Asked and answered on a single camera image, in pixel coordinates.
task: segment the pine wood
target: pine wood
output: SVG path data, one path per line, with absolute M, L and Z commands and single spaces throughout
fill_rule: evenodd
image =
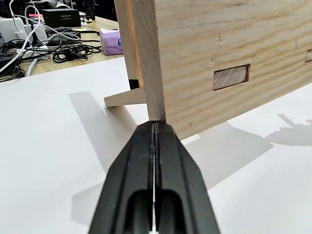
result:
M 310 83 L 311 9 L 310 0 L 133 0 L 148 111 L 183 139 Z M 215 72 L 244 65 L 247 82 L 214 90 Z
M 122 106 L 146 103 L 145 93 L 142 87 L 127 92 L 111 95 L 104 98 L 105 106 Z
M 143 86 L 138 55 L 137 39 L 134 30 L 133 0 L 117 0 L 116 14 L 119 22 L 121 43 L 129 79 L 137 79 L 140 87 Z

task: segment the white cable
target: white cable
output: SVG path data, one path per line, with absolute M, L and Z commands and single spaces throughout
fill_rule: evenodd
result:
M 14 17 L 13 17 L 13 15 L 14 15 L 13 10 L 12 10 L 12 3 L 13 3 L 13 1 L 14 1 L 14 0 L 11 0 L 11 1 L 10 1 L 10 3 L 9 3 L 9 9 L 10 9 L 11 16 L 12 16 L 12 18 L 13 18 L 13 24 L 14 24 L 16 30 L 19 32 L 19 29 L 18 29 L 18 27 L 17 27 L 17 25 L 16 25 L 16 23 L 15 23 L 15 19 L 14 19 Z
M 29 5 L 29 6 L 26 6 L 26 7 L 25 7 L 25 11 L 24 11 L 25 17 L 27 17 L 27 10 L 28 10 L 28 8 L 30 8 L 30 7 L 35 7 L 35 5 L 34 5 L 34 6 Z
M 27 70 L 27 73 L 26 73 L 26 77 L 30 76 L 31 70 L 34 68 L 34 65 L 36 64 L 37 61 L 38 61 L 38 60 L 35 58 L 35 59 L 31 62 L 31 64 L 30 64 L 29 67 L 28 67 L 28 70 Z
M 14 15 L 14 17 L 21 17 L 21 18 L 24 18 L 24 19 L 30 20 L 30 21 L 32 21 L 32 22 L 38 23 L 37 21 L 32 20 L 32 19 L 30 19 L 30 18 L 28 18 L 28 17 L 25 17 L 25 16 Z M 74 34 L 71 34 L 71 33 L 66 33 L 66 32 L 64 32 L 64 33 L 60 33 L 60 32 L 58 32 L 58 31 L 56 31 L 55 29 L 50 28 L 49 26 L 47 26 L 47 25 L 45 25 L 45 24 L 43 24 L 43 23 L 40 23 L 40 22 L 39 22 L 39 24 L 43 25 L 43 26 L 44 26 L 44 27 L 46 27 L 46 28 L 51 29 L 51 30 L 52 30 L 52 31 L 54 31 L 55 33 L 60 34 L 61 36 L 65 37 L 65 38 L 67 38 L 67 39 L 69 39 L 69 40 L 80 40 L 80 38 L 79 38 L 78 36 L 74 35 Z M 67 34 L 67 35 L 71 35 L 71 36 L 73 36 L 73 37 L 75 37 L 75 38 L 70 38 L 70 37 L 67 37 L 65 34 Z
M 39 15 L 39 11 L 37 8 L 33 7 L 36 12 L 38 13 Z M 29 41 L 29 38 L 31 37 L 31 35 L 37 30 L 37 28 L 39 27 L 40 25 L 40 17 L 39 17 L 39 20 L 38 20 L 38 24 L 36 25 L 36 27 L 28 34 L 28 36 L 26 37 L 26 40 L 23 44 L 23 46 L 21 47 L 20 51 L 14 56 L 14 58 L 12 58 L 11 61 L 9 61 L 6 65 L 4 65 L 2 68 L 0 68 L 0 73 L 3 72 L 8 66 L 10 66 L 24 51 L 25 47 L 26 47 L 26 44 L 28 43 Z

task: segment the wood grain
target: wood grain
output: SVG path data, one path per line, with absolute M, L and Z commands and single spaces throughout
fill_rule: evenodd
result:
M 123 106 L 146 103 L 145 93 L 142 87 L 104 98 L 105 106 Z
M 105 28 L 105 29 L 118 29 L 118 23 L 109 19 L 103 19 L 100 17 L 96 17 L 96 20 L 93 21 L 92 23 L 88 24 L 87 27 L 82 26 L 82 27 L 77 27 L 75 29 L 81 29 L 81 30 L 96 30 L 99 31 L 100 28 Z M 89 40 L 89 39 L 96 39 L 99 40 L 99 36 L 96 34 L 81 34 L 81 39 L 83 40 Z M 32 70 L 31 75 L 36 75 L 36 74 L 41 74 L 45 72 L 52 72 L 64 68 L 69 68 L 69 67 L 75 67 L 79 65 L 84 65 L 84 64 L 89 64 L 93 62 L 100 62 L 104 60 L 109 60 L 109 59 L 115 59 L 115 58 L 120 58 L 123 55 L 104 55 L 103 52 L 97 53 L 97 54 L 92 54 L 88 57 L 87 60 L 84 59 L 76 59 L 73 61 L 68 61 L 64 63 L 55 63 L 52 61 L 52 59 L 49 60 L 39 60 L 34 69 Z M 21 63 L 21 68 L 27 71 L 30 62 L 23 62 Z
M 120 36 L 129 79 L 137 79 L 140 87 L 143 79 L 134 28 L 133 0 L 115 0 Z
M 216 71 L 214 72 L 214 90 L 242 83 L 247 78 L 247 66 Z
M 150 120 L 165 120 L 154 0 L 133 0 L 135 35 Z
M 180 139 L 312 81 L 312 1 L 155 0 L 166 121 Z M 214 91 L 215 71 L 250 64 Z

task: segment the purple tissue box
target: purple tissue box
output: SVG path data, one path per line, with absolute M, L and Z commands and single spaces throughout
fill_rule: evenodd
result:
M 100 32 L 101 46 L 105 55 L 120 55 L 123 54 L 119 31 L 103 33 Z

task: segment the black box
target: black box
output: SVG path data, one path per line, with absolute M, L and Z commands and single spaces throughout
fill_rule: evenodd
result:
M 80 27 L 79 10 L 70 8 L 42 10 L 44 22 L 51 28 Z

